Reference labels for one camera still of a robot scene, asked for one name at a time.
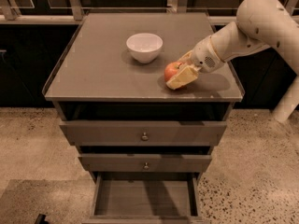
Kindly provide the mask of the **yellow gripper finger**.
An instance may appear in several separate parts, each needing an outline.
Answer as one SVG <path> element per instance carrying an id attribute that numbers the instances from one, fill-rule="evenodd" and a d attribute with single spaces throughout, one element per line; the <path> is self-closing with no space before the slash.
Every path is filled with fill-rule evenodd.
<path id="1" fill-rule="evenodd" d="M 191 56 L 192 56 L 192 51 L 189 50 L 188 52 L 186 52 L 183 56 L 181 56 L 178 61 L 180 63 L 192 63 L 192 59 L 191 59 Z"/>
<path id="2" fill-rule="evenodd" d="M 183 64 L 178 72 L 165 83 L 169 89 L 177 90 L 195 81 L 197 78 L 198 69 L 191 65 Z"/>

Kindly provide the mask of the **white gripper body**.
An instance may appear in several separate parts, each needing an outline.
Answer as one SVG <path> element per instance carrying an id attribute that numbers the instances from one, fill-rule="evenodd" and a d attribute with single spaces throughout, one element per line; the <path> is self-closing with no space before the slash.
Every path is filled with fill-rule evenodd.
<path id="1" fill-rule="evenodd" d="M 210 36 L 195 45 L 192 49 L 191 61 L 201 73 L 212 73 L 224 65 L 212 46 Z"/>

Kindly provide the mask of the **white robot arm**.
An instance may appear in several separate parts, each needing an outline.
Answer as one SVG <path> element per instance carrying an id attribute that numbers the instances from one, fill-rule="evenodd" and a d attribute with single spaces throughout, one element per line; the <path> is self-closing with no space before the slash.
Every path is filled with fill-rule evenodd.
<path id="1" fill-rule="evenodd" d="M 268 46 L 299 73 L 299 24 L 278 0 L 244 0 L 236 20 L 209 35 L 178 60 L 178 71 L 166 86 L 179 89 L 201 73 L 211 73 L 236 57 L 247 56 Z"/>

